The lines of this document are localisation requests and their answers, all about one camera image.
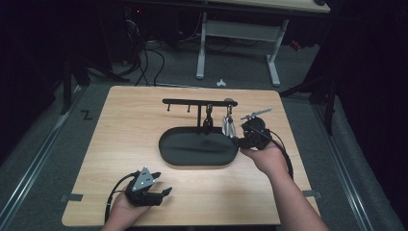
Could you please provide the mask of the metal floor rail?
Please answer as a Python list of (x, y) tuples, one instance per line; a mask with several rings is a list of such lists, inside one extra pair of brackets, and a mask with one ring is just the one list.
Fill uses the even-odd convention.
[(336, 144), (334, 137), (329, 134), (325, 126), (323, 112), (321, 111), (320, 107), (316, 105), (312, 105), (312, 109), (315, 117), (319, 121), (319, 127), (328, 143), (335, 170), (337, 171), (338, 178), (342, 184), (348, 204), (358, 223), (360, 231), (374, 231), (361, 196), (352, 182), (350, 174), (346, 168), (346, 165), (344, 164), (340, 149)]
[(58, 99), (45, 110), (0, 167), (0, 229), (9, 225), (51, 156), (56, 140), (87, 87), (75, 87), (67, 110)]

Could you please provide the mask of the white-framed desk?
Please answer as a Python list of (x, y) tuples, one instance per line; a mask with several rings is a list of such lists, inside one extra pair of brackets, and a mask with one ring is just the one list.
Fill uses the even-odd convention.
[[(324, 0), (127, 0), (145, 7), (174, 8), (202, 12), (200, 50), (196, 78), (205, 76), (206, 38), (220, 37), (272, 42), (266, 55), (271, 83), (280, 86), (275, 59), (292, 16), (327, 16), (331, 9)], [(260, 23), (233, 22), (231, 19), (209, 19), (208, 13), (264, 15), (281, 17), (275, 26)]]

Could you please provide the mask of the black stand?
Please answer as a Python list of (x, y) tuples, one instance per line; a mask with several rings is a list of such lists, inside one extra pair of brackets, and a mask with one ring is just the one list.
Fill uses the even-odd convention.
[(92, 62), (81, 56), (68, 55), (64, 60), (63, 67), (64, 106), (61, 111), (62, 115), (65, 115), (73, 106), (71, 77), (75, 78), (77, 84), (80, 87), (87, 87), (90, 84), (90, 77), (88, 73), (89, 67), (96, 69), (98, 72), (114, 81), (128, 82), (128, 79), (125, 79), (118, 74), (113, 73), (108, 68), (105, 68), (102, 65)]
[(323, 124), (326, 132), (332, 135), (336, 78), (331, 68), (326, 65), (313, 64), (301, 84), (280, 92), (280, 96), (287, 97), (298, 92), (310, 92), (309, 102), (311, 104), (325, 105)]

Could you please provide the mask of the black key rack with tray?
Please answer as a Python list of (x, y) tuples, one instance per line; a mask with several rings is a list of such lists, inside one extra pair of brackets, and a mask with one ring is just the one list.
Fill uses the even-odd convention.
[(167, 129), (159, 139), (159, 150), (163, 160), (168, 164), (178, 167), (192, 166), (225, 166), (229, 165), (237, 156), (238, 147), (233, 138), (223, 135), (222, 125), (215, 126), (209, 135), (203, 133), (203, 121), (206, 118), (206, 106), (213, 105), (214, 108), (224, 108), (238, 102), (227, 98), (219, 100), (198, 99), (175, 99), (164, 98), (162, 100), (170, 110), (172, 105), (185, 105), (197, 109), (196, 124), (193, 126), (179, 126)]

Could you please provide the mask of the person's right hand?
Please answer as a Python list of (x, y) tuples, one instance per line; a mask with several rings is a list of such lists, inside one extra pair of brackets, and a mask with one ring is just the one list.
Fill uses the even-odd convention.
[(240, 149), (240, 152), (250, 158), (257, 169), (267, 177), (288, 174), (287, 162), (281, 150), (273, 143), (270, 143), (263, 150)]

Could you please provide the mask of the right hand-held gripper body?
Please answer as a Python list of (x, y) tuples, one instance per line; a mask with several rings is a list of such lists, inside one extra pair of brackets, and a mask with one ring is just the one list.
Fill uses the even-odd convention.
[(271, 108), (267, 108), (242, 117), (242, 120), (245, 119), (245, 123), (249, 127), (249, 131), (243, 134), (243, 137), (241, 138), (245, 140), (245, 149), (256, 147), (257, 149), (262, 150), (271, 142), (269, 129), (266, 128), (265, 122), (260, 118), (260, 115), (270, 111)]

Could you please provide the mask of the person's left hand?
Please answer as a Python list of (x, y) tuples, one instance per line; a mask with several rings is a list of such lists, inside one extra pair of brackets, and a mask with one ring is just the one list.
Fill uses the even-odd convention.
[(150, 210), (150, 206), (132, 205), (124, 192), (116, 198), (110, 216), (100, 231), (125, 231)]

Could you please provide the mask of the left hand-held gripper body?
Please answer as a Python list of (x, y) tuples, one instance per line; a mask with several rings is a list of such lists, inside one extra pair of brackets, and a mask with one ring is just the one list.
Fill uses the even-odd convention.
[(152, 178), (151, 172), (147, 167), (143, 167), (141, 171), (136, 173), (125, 190), (128, 201), (136, 207), (159, 206), (163, 199), (156, 197), (154, 192), (149, 191), (154, 184), (155, 179)]

